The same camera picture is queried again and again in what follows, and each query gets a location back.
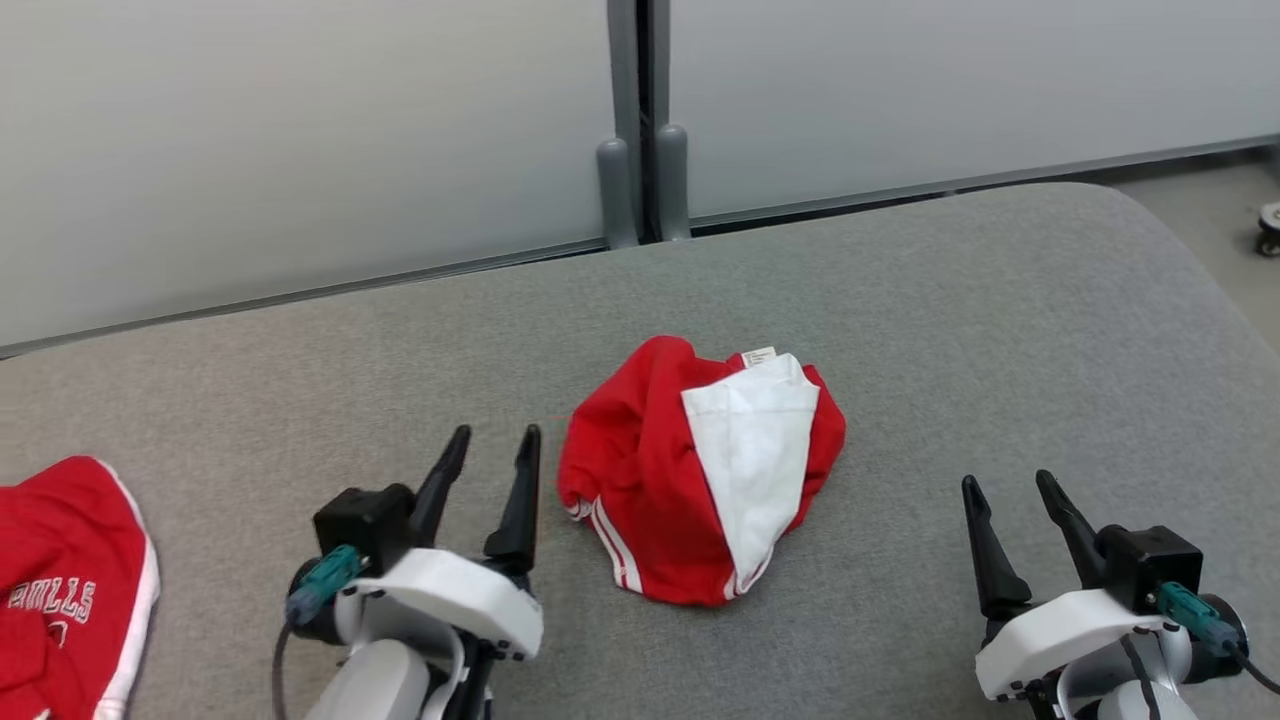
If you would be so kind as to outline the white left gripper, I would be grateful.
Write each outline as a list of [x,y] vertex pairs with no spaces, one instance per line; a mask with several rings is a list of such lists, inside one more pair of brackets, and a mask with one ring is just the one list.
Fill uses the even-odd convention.
[[[457,427],[419,488],[410,514],[415,548],[435,546],[471,436],[471,425]],[[340,642],[358,648],[399,641],[444,659],[449,635],[466,632],[502,652],[535,659],[545,628],[541,605],[509,578],[527,578],[535,566],[540,465],[541,429],[529,425],[499,524],[484,543],[486,568],[445,550],[411,550],[385,574],[361,577],[340,592]]]

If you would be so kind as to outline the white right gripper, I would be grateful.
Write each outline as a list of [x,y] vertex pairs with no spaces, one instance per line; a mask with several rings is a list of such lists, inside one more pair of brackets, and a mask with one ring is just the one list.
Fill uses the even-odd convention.
[[1161,615],[1139,615],[1120,605],[1102,585],[1105,559],[1096,533],[1048,470],[1036,473],[1036,487],[1050,520],[1060,529],[1082,589],[1030,607],[1029,585],[1014,571],[991,524],[991,507],[977,478],[961,480],[963,502],[984,618],[1015,618],[975,656],[982,694],[996,701],[1030,692],[1030,684],[1059,674],[1062,702],[1101,698],[1135,680],[1120,639],[1132,641],[1151,680],[1178,692],[1178,633]]

